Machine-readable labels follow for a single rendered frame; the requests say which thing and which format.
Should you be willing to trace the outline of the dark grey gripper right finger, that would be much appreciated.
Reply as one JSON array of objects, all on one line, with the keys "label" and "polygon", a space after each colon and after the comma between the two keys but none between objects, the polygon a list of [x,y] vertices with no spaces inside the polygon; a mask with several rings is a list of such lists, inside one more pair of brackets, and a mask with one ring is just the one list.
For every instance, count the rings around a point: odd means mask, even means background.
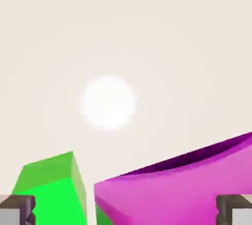
[{"label": "dark grey gripper right finger", "polygon": [[252,225],[252,194],[216,197],[216,225]]}]

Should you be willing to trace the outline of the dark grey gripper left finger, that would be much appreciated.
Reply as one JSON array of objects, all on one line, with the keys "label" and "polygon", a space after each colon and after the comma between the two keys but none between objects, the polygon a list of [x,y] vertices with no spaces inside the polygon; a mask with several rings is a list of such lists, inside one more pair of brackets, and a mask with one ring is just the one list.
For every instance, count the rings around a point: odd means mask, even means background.
[{"label": "dark grey gripper left finger", "polygon": [[0,225],[35,225],[33,195],[0,194]]}]

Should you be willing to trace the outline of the small green cube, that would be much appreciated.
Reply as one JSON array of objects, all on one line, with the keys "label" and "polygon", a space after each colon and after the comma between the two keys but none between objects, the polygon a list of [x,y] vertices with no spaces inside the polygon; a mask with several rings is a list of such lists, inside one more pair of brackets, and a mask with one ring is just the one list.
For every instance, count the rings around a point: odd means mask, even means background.
[{"label": "small green cube", "polygon": [[106,216],[106,214],[97,204],[95,205],[95,213],[96,213],[96,225],[113,225],[110,219]]}]

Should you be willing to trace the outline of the large green box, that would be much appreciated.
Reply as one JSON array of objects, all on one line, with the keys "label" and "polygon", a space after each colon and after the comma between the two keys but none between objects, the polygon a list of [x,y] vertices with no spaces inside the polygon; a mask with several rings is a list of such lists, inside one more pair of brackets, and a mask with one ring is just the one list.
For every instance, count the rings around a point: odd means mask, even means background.
[{"label": "large green box", "polygon": [[86,191],[73,152],[24,165],[12,193],[35,197],[36,225],[87,225]]}]

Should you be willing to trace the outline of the large magenta box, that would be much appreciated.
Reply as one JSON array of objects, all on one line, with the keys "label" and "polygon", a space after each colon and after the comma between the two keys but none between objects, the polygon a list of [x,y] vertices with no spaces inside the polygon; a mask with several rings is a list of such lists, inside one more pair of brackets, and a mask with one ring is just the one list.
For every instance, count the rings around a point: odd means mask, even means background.
[{"label": "large magenta box", "polygon": [[252,194],[252,132],[94,185],[113,225],[216,225],[228,194]]}]

